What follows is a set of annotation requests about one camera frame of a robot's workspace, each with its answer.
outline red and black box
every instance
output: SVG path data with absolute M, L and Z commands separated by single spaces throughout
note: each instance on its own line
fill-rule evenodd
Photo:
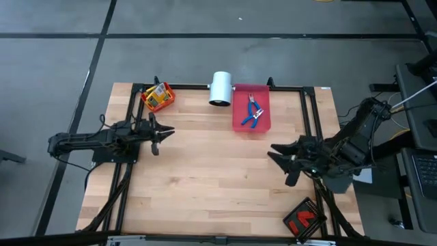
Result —
M 326 216 L 306 197 L 283 222 L 300 243 L 305 243 L 326 221 Z

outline white cylinder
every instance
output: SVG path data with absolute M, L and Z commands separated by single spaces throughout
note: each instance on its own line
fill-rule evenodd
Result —
M 232 96 L 231 74 L 228 72 L 215 72 L 210 91 L 211 105 L 229 106 Z

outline keyboard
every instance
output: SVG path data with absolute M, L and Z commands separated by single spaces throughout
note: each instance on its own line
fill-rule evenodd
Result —
M 422 195 L 437 200 L 437 155 L 417 154 L 413 159 Z

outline red box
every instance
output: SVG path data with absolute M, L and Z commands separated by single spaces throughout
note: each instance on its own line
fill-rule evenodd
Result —
M 270 92 L 267 85 L 247 85 L 235 84 L 235 91 L 232 98 L 232 126 L 236 132 L 248 133 L 266 133 L 270 130 Z M 249 116 L 249 93 L 258 103 L 264 112 L 258 117 L 258 123 L 255 128 L 251 128 L 254 119 L 249 120 L 245 125 L 241 122 Z M 252 105 L 252 113 L 257 109 Z

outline wooden tabletop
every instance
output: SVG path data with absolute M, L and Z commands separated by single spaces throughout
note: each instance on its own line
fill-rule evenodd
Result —
M 114 84 L 107 123 L 124 119 L 131 87 Z M 234 132 L 232 107 L 209 105 L 208 90 L 175 93 L 176 101 L 156 113 L 160 124 L 175 127 L 175 134 L 159 145 L 159 156 L 152 155 L 150 143 L 141 144 L 122 233 L 293 237 L 282 219 L 304 198 L 315 201 L 313 183 L 301 175 L 295 187 L 285 186 L 286 176 L 267 151 L 270 144 L 289 144 L 305 134 L 299 93 L 270 92 L 272 127 L 265 134 Z M 331 137 L 339 130 L 333 95 L 326 87 L 315 87 L 315 95 L 324 137 Z M 307 105 L 315 134 L 309 98 Z M 104 163 L 91 173 L 77 229 L 87 226 L 107 201 L 114 167 Z M 363 233 L 352 186 L 335 200 Z M 328 233 L 333 234 L 326 214 Z

